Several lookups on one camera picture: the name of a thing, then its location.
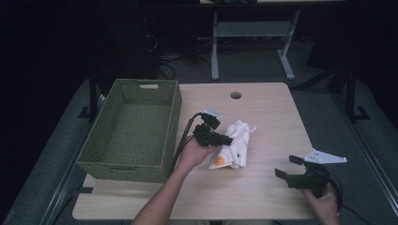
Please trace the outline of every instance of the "wooden table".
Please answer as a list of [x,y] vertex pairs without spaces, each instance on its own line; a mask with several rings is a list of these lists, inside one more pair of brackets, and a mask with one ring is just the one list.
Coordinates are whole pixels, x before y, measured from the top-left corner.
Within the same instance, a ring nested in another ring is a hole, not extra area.
[[[304,197],[274,174],[274,168],[303,174],[288,161],[313,148],[284,83],[181,84],[182,107],[177,139],[189,119],[205,109],[224,115],[224,132],[237,120],[257,130],[251,135],[247,167],[209,170],[210,156],[186,179],[171,219],[305,219],[314,218]],[[241,99],[232,99],[239,92]],[[97,180],[88,175],[73,210],[77,219],[134,219],[161,184]]]

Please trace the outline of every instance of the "person's hand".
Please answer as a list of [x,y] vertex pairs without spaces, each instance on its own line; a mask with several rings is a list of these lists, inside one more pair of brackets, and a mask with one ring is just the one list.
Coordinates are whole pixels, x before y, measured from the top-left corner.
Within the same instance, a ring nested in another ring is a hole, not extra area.
[[300,191],[310,203],[322,225],[339,224],[336,192],[331,184],[326,185],[324,195],[319,199],[313,195],[310,189],[301,189]]
[[209,154],[222,148],[221,146],[202,147],[192,136],[188,137],[185,142],[187,143],[179,156],[179,162],[176,167],[182,168],[187,172],[201,164]]

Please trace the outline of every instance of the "white cloth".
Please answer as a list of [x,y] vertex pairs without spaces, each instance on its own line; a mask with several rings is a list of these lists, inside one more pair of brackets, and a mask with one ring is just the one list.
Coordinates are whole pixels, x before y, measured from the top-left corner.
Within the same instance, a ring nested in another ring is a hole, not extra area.
[[209,169],[230,166],[234,169],[246,166],[247,149],[250,134],[255,130],[247,123],[238,120],[234,125],[228,127],[225,135],[232,138],[231,145],[223,145],[219,152],[216,152],[210,160]]

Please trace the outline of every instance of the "gray floor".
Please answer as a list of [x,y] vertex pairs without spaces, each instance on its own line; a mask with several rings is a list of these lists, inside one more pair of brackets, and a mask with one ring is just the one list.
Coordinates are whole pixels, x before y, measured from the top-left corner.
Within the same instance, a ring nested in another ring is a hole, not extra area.
[[[295,41],[288,58],[297,78],[288,81],[276,53],[282,44],[283,39],[243,42],[241,40],[235,48],[243,49],[243,52],[220,54],[218,83],[280,82],[295,86],[322,71],[305,66],[313,43]],[[201,59],[197,60],[182,58],[167,65],[173,67],[176,80],[181,83],[208,83],[211,76],[208,65],[210,53],[200,54],[200,57]],[[170,68],[161,69],[167,76],[173,75]],[[348,163],[344,165],[328,166],[343,183],[344,204],[354,208],[372,224],[398,224],[398,217],[386,197],[386,190],[380,186],[372,163],[364,151],[364,148],[372,150],[391,184],[397,187],[398,168],[395,160],[398,158],[398,132],[380,111],[369,89],[361,82],[357,82],[356,104],[364,107],[371,120],[358,121],[356,125],[350,123],[341,106],[344,102],[344,91],[340,95],[331,95],[326,90],[328,83],[329,78],[306,90],[292,91],[313,147],[348,158]],[[58,206],[53,210],[49,205],[57,205],[54,201],[58,199],[58,205],[64,204],[66,207],[59,214],[55,224],[130,224],[130,221],[78,221],[71,215],[76,197],[71,198],[66,204],[73,190],[79,188],[85,176],[81,169],[75,168],[71,170],[71,177],[65,177],[69,178],[69,182],[65,186],[62,183],[70,159],[90,129],[87,119],[77,118],[84,106],[88,106],[87,82],[82,84],[65,109],[64,116],[26,181],[5,224],[52,224],[51,218],[54,218],[61,208]],[[363,224],[345,209],[341,210],[340,217],[342,224]],[[317,224],[316,221],[280,222]]]

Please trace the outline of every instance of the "basket handle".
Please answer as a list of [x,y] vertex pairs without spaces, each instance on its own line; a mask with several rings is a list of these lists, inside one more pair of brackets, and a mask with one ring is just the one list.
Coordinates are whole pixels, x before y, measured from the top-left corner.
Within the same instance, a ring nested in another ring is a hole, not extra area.
[[133,86],[135,89],[153,89],[153,90],[162,90],[168,88],[170,82],[159,82],[159,81],[151,81],[151,80],[136,80],[133,82]]
[[129,167],[129,168],[109,168],[112,173],[137,173],[137,167]]

